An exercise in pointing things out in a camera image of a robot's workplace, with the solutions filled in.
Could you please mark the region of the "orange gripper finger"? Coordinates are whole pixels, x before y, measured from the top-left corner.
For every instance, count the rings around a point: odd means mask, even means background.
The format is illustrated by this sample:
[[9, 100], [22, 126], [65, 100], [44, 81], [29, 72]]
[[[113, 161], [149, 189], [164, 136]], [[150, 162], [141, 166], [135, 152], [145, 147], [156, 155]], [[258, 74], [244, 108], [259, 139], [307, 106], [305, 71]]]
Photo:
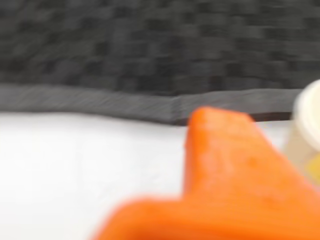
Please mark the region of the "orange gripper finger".
[[245, 113], [189, 119], [183, 194], [117, 210], [97, 240], [317, 240], [320, 193]]

